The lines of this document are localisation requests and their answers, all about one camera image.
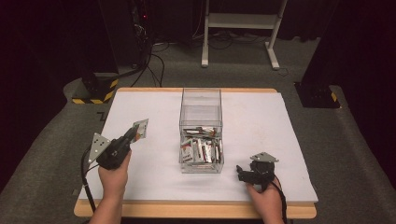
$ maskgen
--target forearm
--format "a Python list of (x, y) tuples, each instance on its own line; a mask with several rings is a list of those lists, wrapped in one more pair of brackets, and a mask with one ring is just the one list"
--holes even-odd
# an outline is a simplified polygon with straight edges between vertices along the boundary
[(104, 197), (96, 208), (90, 224), (119, 224), (122, 215), (122, 197)]

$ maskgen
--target table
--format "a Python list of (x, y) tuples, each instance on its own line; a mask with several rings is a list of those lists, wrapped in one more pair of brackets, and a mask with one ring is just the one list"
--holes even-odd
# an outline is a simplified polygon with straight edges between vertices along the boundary
[(233, 13), (210, 13), (209, 0), (206, 0), (205, 9), (205, 31), (204, 44), (202, 50), (202, 67), (209, 66), (209, 47), (208, 34), (209, 27), (222, 28), (248, 28), (248, 29), (266, 29), (273, 30), (269, 42), (265, 42), (265, 49), (271, 61), (274, 70), (280, 68), (274, 52), (274, 44), (277, 32), (282, 22), (283, 12), (285, 11), (288, 0), (282, 0), (279, 11), (276, 15), (257, 15), (257, 14), (233, 14)]
[[(227, 125), (227, 121), (228, 123), (233, 123), (233, 122), (237, 122), (238, 120), (234, 120), (234, 121), (230, 120), (229, 113), (225, 111), (227, 110), (226, 108), (227, 105), (229, 105), (229, 103), (232, 103), (229, 101), (230, 100), (229, 93), (233, 94), (234, 92), (238, 92), (239, 96), (240, 94), (244, 96), (251, 96), (252, 94), (254, 95), (255, 92), (259, 95), (268, 93), (266, 94), (266, 96), (271, 95), (271, 96), (275, 96), (275, 98), (279, 98), (279, 96), (281, 96), (280, 93), (277, 93), (275, 90), (272, 89), (221, 89), (222, 98), (224, 98), (224, 100), (222, 100), (223, 121), (224, 121), (223, 141), (224, 141), (224, 155), (225, 155), (225, 163), (224, 163), (223, 171), (220, 175), (218, 174), (188, 175), (188, 174), (181, 174), (179, 170), (179, 165), (177, 164), (179, 139), (172, 140), (171, 138), (173, 137), (169, 137), (174, 134), (178, 135), (178, 126), (177, 126), (178, 120), (176, 124), (177, 127), (168, 128), (169, 132), (162, 134), (164, 136), (158, 135), (159, 134), (158, 131), (163, 130), (163, 128), (158, 126), (156, 127), (157, 122), (161, 122), (161, 121), (168, 122), (169, 120), (174, 120), (178, 118), (178, 115), (173, 116), (171, 115), (171, 113), (166, 113), (166, 111), (164, 110), (166, 110), (165, 109), (166, 107), (170, 107), (169, 109), (173, 111), (177, 111), (180, 109), (181, 92), (182, 92), (181, 88), (161, 88), (161, 89), (160, 88), (121, 88), (117, 91), (117, 94), (113, 101), (113, 105), (110, 108), (110, 112), (107, 117), (104, 130), (102, 132), (103, 136), (106, 136), (107, 138), (110, 139), (117, 138), (121, 134), (123, 134), (124, 129), (127, 129), (130, 126), (129, 124), (130, 122), (133, 123), (134, 121), (137, 120), (146, 119), (139, 116), (146, 116), (148, 113), (151, 113), (148, 121), (148, 137), (139, 140), (138, 142), (131, 145), (131, 148), (133, 149), (133, 157), (130, 163), (130, 172), (129, 172), (130, 181), (128, 182), (127, 190), (124, 196), (122, 215), (124, 217), (260, 218), (259, 215), (255, 212), (253, 206), (251, 205), (247, 193), (244, 192), (243, 183), (238, 182), (237, 178), (236, 180), (234, 178), (230, 179), (228, 176), (228, 173), (231, 173), (232, 176), (236, 177), (236, 172), (234, 172), (234, 169), (230, 172), (229, 171), (230, 167), (228, 167), (228, 166), (234, 167), (234, 164), (233, 162), (231, 162), (233, 160), (233, 155), (232, 155), (233, 146), (228, 145), (228, 143), (231, 143), (233, 140), (227, 137), (230, 135), (230, 126)], [(168, 98), (172, 98), (172, 101), (179, 101), (179, 104), (172, 106), (172, 104), (169, 104), (169, 102), (164, 101), (161, 97), (164, 97), (165, 95), (168, 95), (169, 96)], [(161, 99), (158, 98), (151, 99), (150, 102), (153, 102), (155, 104), (145, 104), (144, 101), (150, 99), (149, 97), (152, 98), (152, 96), (158, 96), (158, 97), (161, 96), (160, 97)], [(283, 100), (280, 103), (280, 109), (283, 112), (280, 112), (280, 114), (285, 113), (286, 111), (286, 108), (284, 107), (284, 103), (283, 104), (282, 103)], [(145, 110), (144, 108), (135, 108), (134, 110), (132, 110), (132, 108), (129, 107), (131, 107), (131, 105), (133, 104), (146, 105), (149, 108), (149, 111), (156, 110), (156, 112), (148, 112), (148, 110), (147, 109)], [(153, 114), (155, 113), (165, 113), (166, 120), (162, 120), (162, 119), (161, 121), (157, 120), (155, 116), (153, 116)], [(274, 128), (272, 129), (272, 131), (276, 133), (280, 130)], [(169, 155), (160, 154), (161, 158), (163, 159), (163, 162), (160, 164), (160, 167), (154, 167), (150, 165), (149, 169), (145, 169), (147, 167), (144, 166), (149, 162), (148, 158), (152, 158), (153, 155), (157, 155), (157, 154), (155, 153), (151, 154), (152, 151), (147, 151), (147, 150), (144, 151), (142, 148), (148, 148), (149, 145), (158, 146), (156, 145), (156, 141), (159, 141), (159, 139), (161, 141), (169, 140), (169, 142), (163, 142), (163, 144), (167, 146), (172, 145), (171, 147), (175, 148), (176, 155), (174, 155), (173, 153)], [(293, 144), (296, 142), (295, 135), (290, 139), (291, 139), (290, 141)], [(238, 160), (240, 160), (237, 161), (237, 163), (239, 163), (244, 169), (246, 168), (246, 165), (248, 165), (248, 163), (250, 162), (250, 159), (248, 158), (249, 156), (250, 154), (246, 155), (246, 158), (240, 158), (240, 156), (237, 157)], [(292, 190), (289, 190), (288, 187), (290, 184), (288, 183), (287, 178), (282, 178), (282, 175), (285, 170), (284, 167), (285, 163), (281, 163), (281, 162), (286, 161), (287, 158), (285, 158), (284, 156), (279, 156), (278, 158), (280, 159), (280, 163), (276, 165), (276, 171), (278, 171), (277, 175), (281, 179), (282, 186), (287, 196), (288, 218), (295, 219), (295, 218), (315, 217), (317, 213), (315, 208), (315, 202), (318, 201), (318, 198), (316, 196), (316, 193), (313, 191), (312, 185), (310, 185), (309, 176), (307, 175), (306, 172), (306, 167), (303, 167), (301, 173), (306, 172), (306, 174), (305, 173), (303, 174), (303, 177), (308, 179), (308, 187), (305, 186), (307, 189), (309, 189), (309, 195), (306, 196), (307, 200), (299, 198), (300, 197), (299, 193), (292, 193), (295, 196), (292, 196), (292, 194), (290, 194), (292, 192)], [(166, 177), (166, 179), (163, 179), (161, 181), (162, 182), (161, 185), (158, 186), (151, 186), (145, 184), (144, 183), (145, 181), (150, 181), (147, 180), (148, 175), (149, 176), (156, 175), (156, 174), (152, 174), (151, 171), (155, 171), (158, 169), (163, 170), (164, 173), (174, 172), (172, 174), (174, 177)], [(296, 166), (293, 167), (293, 170), (299, 170), (299, 168)], [(97, 171), (89, 172), (87, 178), (90, 183), (90, 187), (92, 189), (92, 195), (95, 199), (95, 202), (99, 203), (102, 192), (101, 192), (101, 185)], [(208, 200), (205, 197), (206, 195), (209, 195), (209, 199), (211, 199), (211, 197), (213, 196), (210, 196), (211, 195), (210, 193), (212, 192), (209, 192), (208, 194), (200, 194), (199, 192), (197, 192), (196, 189), (193, 189), (192, 190), (193, 194), (189, 194), (190, 192), (189, 190), (191, 188), (194, 188), (194, 185), (196, 185), (197, 183), (194, 183), (194, 185), (191, 184), (185, 185), (183, 182), (185, 181), (189, 183), (189, 181), (191, 181), (192, 179), (194, 180), (221, 179), (221, 183), (226, 183), (226, 185), (224, 186), (223, 184), (214, 183), (213, 184), (214, 187), (208, 186), (207, 188), (203, 188), (203, 189), (213, 189), (215, 191), (215, 195), (217, 198), (216, 199), (213, 198), (213, 200)], [(296, 182), (295, 180), (292, 180), (291, 182), (294, 182), (292, 184), (297, 183), (297, 187), (298, 187), (298, 182)], [(234, 189), (233, 195), (227, 195), (227, 194), (221, 195), (220, 193), (216, 192), (216, 190), (219, 191), (229, 190), (229, 189), (222, 189), (222, 188), (228, 188), (229, 185), (233, 185), (232, 188), (236, 188)], [(167, 189), (171, 190), (171, 188), (174, 188), (175, 186), (177, 188), (177, 192), (178, 192), (177, 194), (170, 191), (161, 194), (157, 194), (156, 192), (154, 192), (155, 189), (157, 189), (157, 191), (167, 190)], [(88, 200), (86, 199), (84, 190), (80, 193), (80, 196), (78, 197), (78, 201), (75, 206), (75, 214), (79, 217), (90, 217), (92, 215), (92, 210)]]

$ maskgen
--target black and yellow hazard tape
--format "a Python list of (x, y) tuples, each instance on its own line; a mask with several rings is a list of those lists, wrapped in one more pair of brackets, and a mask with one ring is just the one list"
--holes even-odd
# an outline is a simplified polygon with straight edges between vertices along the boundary
[(82, 97), (73, 97), (72, 102), (77, 105), (85, 105), (85, 104), (107, 104), (111, 97), (114, 94), (114, 90), (116, 89), (116, 86), (118, 84), (119, 80), (115, 79), (111, 81), (111, 83), (107, 85), (102, 85), (99, 90), (98, 95), (93, 96), (93, 97), (87, 97), (87, 98), (82, 98)]

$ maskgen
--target person's right hand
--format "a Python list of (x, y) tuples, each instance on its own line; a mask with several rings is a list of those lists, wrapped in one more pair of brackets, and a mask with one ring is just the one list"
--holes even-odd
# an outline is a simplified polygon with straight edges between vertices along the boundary
[[(277, 178), (274, 183), (280, 188)], [(250, 195), (256, 211), (262, 217), (265, 224), (283, 224), (282, 201), (279, 192), (272, 184), (268, 184), (267, 189), (258, 192), (251, 184), (246, 183), (247, 192)]]

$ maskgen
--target gray carpet floor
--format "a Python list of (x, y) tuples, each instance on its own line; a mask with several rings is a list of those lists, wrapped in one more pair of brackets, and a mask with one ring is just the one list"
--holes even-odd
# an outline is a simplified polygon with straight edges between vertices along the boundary
[[(216, 48), (226, 43), (212, 40)], [(396, 193), (381, 170), (353, 119), (340, 87), (331, 86), (342, 108), (302, 107), (295, 81), (301, 81), (318, 44), (298, 38), (277, 40), (276, 56), (282, 69), (274, 71), (262, 42), (232, 44), (209, 50), (209, 67), (201, 67), (201, 48), (179, 44), (155, 46), (165, 63), (164, 87), (274, 88), (282, 93), (300, 143), (312, 184), (318, 194), (318, 215), (294, 223), (396, 223)], [(158, 76), (162, 64), (149, 64)], [(128, 87), (136, 76), (123, 77)], [(33, 142), (0, 195), (0, 223), (82, 223), (74, 206), (81, 191), (82, 152), (100, 133), (111, 102), (74, 105), (71, 96), (79, 80), (64, 87), (68, 103)], [(136, 87), (154, 87), (146, 71)], [(260, 223), (259, 220), (125, 219), (126, 223)]]

